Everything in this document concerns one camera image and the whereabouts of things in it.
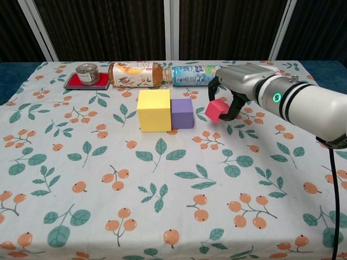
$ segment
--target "floral tablecloth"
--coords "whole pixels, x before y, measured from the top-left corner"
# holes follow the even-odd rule
[[[314,83],[297,61],[251,63]],[[63,89],[79,64],[42,63],[0,108],[0,258],[331,257],[329,153],[313,135],[255,102],[214,124],[207,87],[169,84],[173,99],[192,99],[194,129],[142,133],[139,88]],[[232,100],[224,87],[217,97]],[[335,155],[346,259],[347,152]]]

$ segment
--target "foam block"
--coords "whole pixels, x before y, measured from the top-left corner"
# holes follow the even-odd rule
[[[142,132],[171,131],[170,90],[140,90],[137,113]]]
[[[217,123],[220,119],[220,114],[227,114],[229,111],[229,105],[220,99],[213,100],[209,102],[205,115],[212,120],[212,122]]]
[[[171,99],[171,124],[173,129],[190,129],[194,125],[191,99]]]

